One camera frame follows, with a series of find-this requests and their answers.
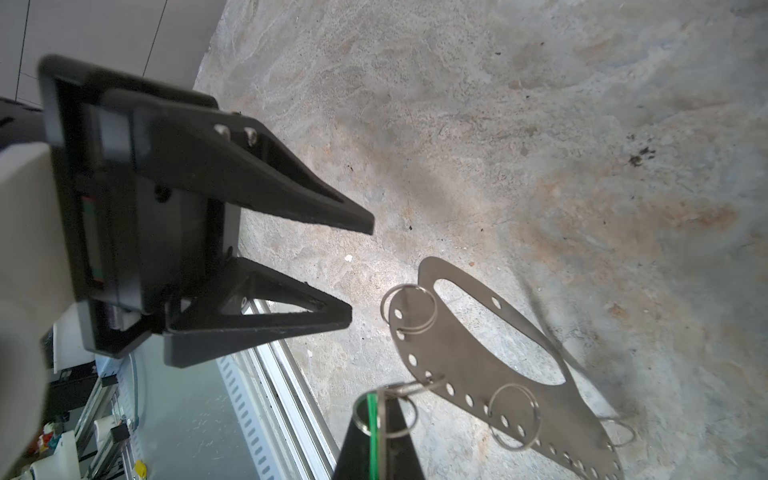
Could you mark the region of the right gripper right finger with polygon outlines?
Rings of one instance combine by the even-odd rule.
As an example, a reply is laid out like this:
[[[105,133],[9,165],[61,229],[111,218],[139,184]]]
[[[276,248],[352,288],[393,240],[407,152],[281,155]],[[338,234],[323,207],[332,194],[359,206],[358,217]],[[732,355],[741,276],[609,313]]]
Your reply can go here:
[[[380,478],[425,479],[400,400],[390,396],[380,401]]]

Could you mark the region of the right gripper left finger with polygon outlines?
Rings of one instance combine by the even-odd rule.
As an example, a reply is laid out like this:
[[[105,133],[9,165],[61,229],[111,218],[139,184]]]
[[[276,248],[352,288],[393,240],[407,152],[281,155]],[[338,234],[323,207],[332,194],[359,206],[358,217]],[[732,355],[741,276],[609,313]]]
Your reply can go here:
[[[351,417],[332,475],[333,480],[370,479],[370,434],[363,419],[364,416],[359,413]]]

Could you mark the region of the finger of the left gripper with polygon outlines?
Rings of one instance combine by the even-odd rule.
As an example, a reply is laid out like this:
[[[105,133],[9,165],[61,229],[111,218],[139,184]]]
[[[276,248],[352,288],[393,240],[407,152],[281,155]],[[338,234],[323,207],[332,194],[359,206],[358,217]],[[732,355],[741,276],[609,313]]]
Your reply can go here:
[[[374,215],[315,175],[259,121],[112,89],[127,116],[134,171],[162,186],[307,224],[370,235]]]
[[[348,303],[235,257],[166,321],[164,362],[186,368],[276,340],[346,329],[351,321]]]

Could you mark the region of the metal key holder plate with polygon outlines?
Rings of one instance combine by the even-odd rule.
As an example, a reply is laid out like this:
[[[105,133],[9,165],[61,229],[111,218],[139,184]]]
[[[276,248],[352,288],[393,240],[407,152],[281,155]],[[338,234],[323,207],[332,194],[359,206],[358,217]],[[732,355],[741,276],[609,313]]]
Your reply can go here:
[[[492,354],[437,294],[448,281],[543,348],[564,382],[546,385]],[[438,257],[423,259],[414,284],[388,290],[380,303],[397,351],[423,387],[484,422],[492,434],[516,440],[583,479],[622,479],[615,444],[582,399],[554,345],[501,295]]]

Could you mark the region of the aluminium mounting rail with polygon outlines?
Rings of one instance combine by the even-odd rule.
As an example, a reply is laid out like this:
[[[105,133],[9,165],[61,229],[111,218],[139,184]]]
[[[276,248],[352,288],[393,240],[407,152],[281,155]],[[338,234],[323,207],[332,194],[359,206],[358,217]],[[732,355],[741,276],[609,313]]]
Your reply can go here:
[[[242,379],[241,425],[261,479],[330,479],[339,449],[284,340],[231,356]]]

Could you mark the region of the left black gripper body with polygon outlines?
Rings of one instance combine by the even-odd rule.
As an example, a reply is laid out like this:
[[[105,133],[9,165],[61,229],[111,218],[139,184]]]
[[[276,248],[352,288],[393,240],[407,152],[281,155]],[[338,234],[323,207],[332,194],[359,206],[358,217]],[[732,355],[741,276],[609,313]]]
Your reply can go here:
[[[139,175],[110,90],[215,108],[206,94],[61,55],[38,66],[43,121],[78,319],[88,351],[122,358],[162,333],[192,289],[231,258],[241,211]]]

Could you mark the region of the green plastic key tag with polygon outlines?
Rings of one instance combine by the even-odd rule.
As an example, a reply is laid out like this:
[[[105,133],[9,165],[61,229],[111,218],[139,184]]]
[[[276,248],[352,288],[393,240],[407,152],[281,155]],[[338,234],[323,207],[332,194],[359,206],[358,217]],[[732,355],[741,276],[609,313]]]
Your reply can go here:
[[[380,461],[379,461],[379,444],[380,444],[380,414],[379,414],[379,400],[380,392],[368,393],[367,400],[367,413],[368,413],[368,430],[370,432],[370,446],[369,446],[369,479],[378,480],[380,477]]]

